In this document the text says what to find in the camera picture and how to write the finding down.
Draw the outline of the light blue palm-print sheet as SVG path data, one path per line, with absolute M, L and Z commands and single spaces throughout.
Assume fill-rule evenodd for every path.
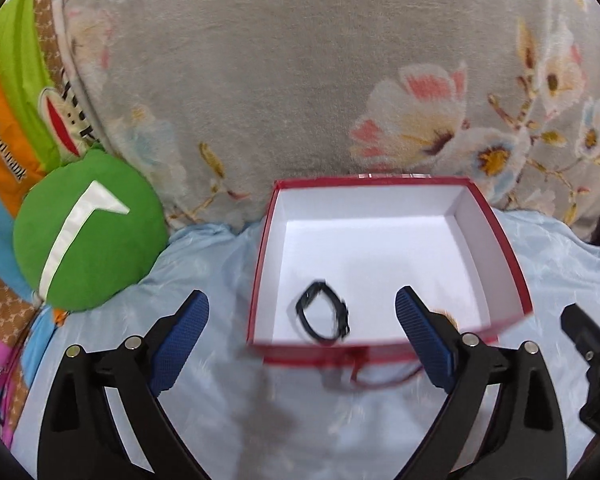
M 579 412 L 588 393 L 586 365 L 562 332 L 559 315 L 578 304 L 600 326 L 600 246 L 536 212 L 498 217 L 524 271 L 534 312 L 501 336 L 514 348 L 541 348 L 558 395 L 567 457 L 575 465 L 592 440 Z M 354 388 L 340 370 L 265 366 L 244 350 L 260 226 L 233 233 L 193 226 L 175 233 L 151 272 L 102 307 L 68 316 L 50 340 L 12 440 L 12 454 L 35 471 L 38 434 L 65 350 L 116 348 L 173 313 L 195 289 L 210 318 L 161 404 L 215 479 L 390 479 L 437 415 L 444 393 L 403 366 L 364 370 Z

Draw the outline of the green round cushion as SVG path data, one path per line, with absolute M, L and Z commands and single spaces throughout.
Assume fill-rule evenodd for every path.
M 149 182 L 97 148 L 31 188 L 12 232 L 16 261 L 36 296 L 69 312 L 99 307 L 138 283 L 168 238 Z

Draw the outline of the red gift box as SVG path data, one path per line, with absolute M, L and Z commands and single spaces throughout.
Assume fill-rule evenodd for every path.
M 411 361 L 394 310 L 404 286 L 486 340 L 533 310 L 513 247 L 471 180 L 280 180 L 264 218 L 247 342 L 286 366 Z

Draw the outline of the colourful cartoon monkey sheet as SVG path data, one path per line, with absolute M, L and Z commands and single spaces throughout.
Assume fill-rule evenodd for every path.
M 38 366 L 65 313 L 43 304 L 16 263 L 23 200 L 97 140 L 62 34 L 61 0 L 0 7 L 0 439 L 12 444 Z

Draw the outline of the grey floral blanket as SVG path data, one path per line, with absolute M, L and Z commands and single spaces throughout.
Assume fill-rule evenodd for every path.
M 260 218 L 277 180 L 431 174 L 589 237 L 595 0 L 53 0 L 102 144 L 174 223 Z

